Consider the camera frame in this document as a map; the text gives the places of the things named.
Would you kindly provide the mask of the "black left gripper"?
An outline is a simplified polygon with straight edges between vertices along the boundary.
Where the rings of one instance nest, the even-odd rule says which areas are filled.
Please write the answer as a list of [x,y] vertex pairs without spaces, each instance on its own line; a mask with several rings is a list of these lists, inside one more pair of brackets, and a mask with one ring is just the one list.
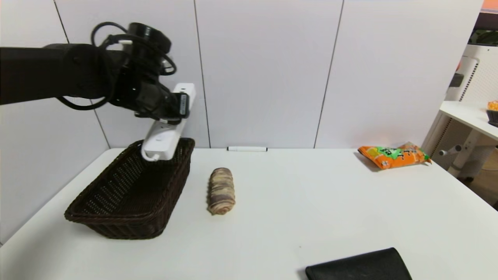
[[172,92],[161,83],[143,84],[135,99],[135,117],[178,125],[190,115],[190,98],[185,92]]

